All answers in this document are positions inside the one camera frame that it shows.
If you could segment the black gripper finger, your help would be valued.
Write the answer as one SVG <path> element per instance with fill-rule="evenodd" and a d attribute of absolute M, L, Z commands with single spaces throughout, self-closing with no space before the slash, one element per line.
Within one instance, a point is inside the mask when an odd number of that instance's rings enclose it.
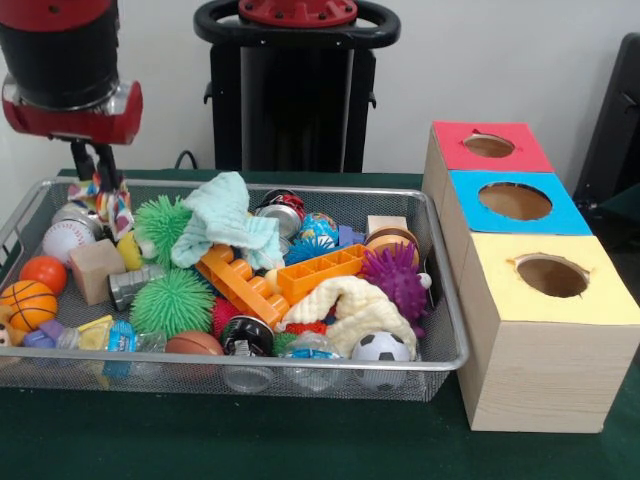
<path fill-rule="evenodd" d="M 88 152 L 87 143 L 83 140 L 73 140 L 70 148 L 79 180 L 90 181 L 96 168 L 93 157 Z"/>
<path fill-rule="evenodd" d="M 122 177 L 116 169 L 112 147 L 108 144 L 95 144 L 94 151 L 98 156 L 101 189 L 119 189 Z"/>

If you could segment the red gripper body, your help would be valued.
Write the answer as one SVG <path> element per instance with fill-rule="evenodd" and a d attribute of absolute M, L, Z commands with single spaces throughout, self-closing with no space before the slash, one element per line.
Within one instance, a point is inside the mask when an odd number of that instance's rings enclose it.
<path fill-rule="evenodd" d="M 143 95 L 139 82 L 122 82 L 105 102 L 89 109 L 46 110 L 26 103 L 15 80 L 7 75 L 2 85 L 2 107 L 7 122 L 19 133 L 129 145 L 140 129 Z"/>

